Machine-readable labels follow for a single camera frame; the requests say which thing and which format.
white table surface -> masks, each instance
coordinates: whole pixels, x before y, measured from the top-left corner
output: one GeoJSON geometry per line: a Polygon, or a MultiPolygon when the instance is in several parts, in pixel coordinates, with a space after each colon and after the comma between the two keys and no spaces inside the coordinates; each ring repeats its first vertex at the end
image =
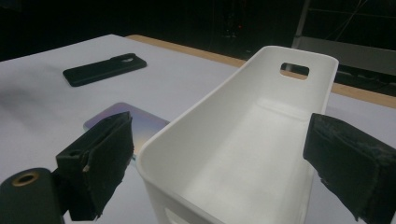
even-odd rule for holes
{"type": "MultiPolygon", "coordinates": [[[[83,134],[83,123],[115,103],[125,102],[171,121],[234,71],[230,65],[115,35],[1,62],[0,182],[29,168],[53,171],[55,156],[83,134]],[[146,60],[148,67],[78,88],[63,77],[65,69],[129,52],[146,60]]],[[[326,114],[396,147],[395,109],[332,93],[326,114]]],[[[64,219],[72,222],[67,214],[64,219]]],[[[157,223],[133,166],[97,223],[157,223]]],[[[305,223],[357,222],[316,175],[305,223]]]]}

white plastic basket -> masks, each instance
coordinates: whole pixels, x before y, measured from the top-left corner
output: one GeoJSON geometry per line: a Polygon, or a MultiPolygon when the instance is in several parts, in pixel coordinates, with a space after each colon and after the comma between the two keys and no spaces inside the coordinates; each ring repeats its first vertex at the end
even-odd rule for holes
{"type": "Polygon", "coordinates": [[[313,168],[303,159],[313,112],[323,113],[338,62],[265,47],[161,132],[137,168],[160,223],[301,224],[313,168]],[[307,79],[280,74],[309,68],[307,79]]]}

dark background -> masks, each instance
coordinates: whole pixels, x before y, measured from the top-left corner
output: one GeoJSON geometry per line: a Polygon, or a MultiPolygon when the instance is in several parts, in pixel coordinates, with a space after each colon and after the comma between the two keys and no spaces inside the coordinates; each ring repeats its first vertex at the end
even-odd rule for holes
{"type": "MultiPolygon", "coordinates": [[[[0,0],[0,61],[108,34],[146,35],[247,60],[267,45],[291,47],[303,5],[303,0],[0,0]]],[[[303,35],[396,50],[396,0],[311,0],[303,35]]],[[[361,76],[369,78],[364,88],[396,82],[378,76],[361,76]]]]}

